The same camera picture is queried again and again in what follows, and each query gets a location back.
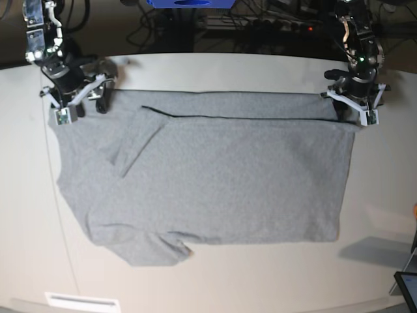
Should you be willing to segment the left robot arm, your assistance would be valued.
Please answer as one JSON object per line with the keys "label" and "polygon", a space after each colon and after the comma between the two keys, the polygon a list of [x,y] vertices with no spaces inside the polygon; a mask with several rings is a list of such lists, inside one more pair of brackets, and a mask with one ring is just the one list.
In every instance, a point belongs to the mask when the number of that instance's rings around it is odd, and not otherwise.
{"label": "left robot arm", "polygon": [[327,70],[324,77],[332,80],[323,97],[331,98],[358,112],[360,124],[379,123],[377,107],[387,88],[377,83],[384,52],[373,30],[365,1],[336,1],[335,16],[344,29],[341,48],[347,56],[347,70]]}

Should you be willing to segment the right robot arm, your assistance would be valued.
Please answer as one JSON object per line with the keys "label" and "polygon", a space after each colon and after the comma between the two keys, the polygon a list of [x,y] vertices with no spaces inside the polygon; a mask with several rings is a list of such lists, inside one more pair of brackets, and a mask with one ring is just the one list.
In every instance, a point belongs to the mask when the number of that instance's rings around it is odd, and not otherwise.
{"label": "right robot arm", "polygon": [[98,113],[109,110],[106,93],[116,76],[100,68],[97,55],[82,54],[60,20],[64,1],[24,1],[26,61],[38,66],[50,82],[39,96],[50,102],[57,125],[85,116],[83,102],[94,101]]}

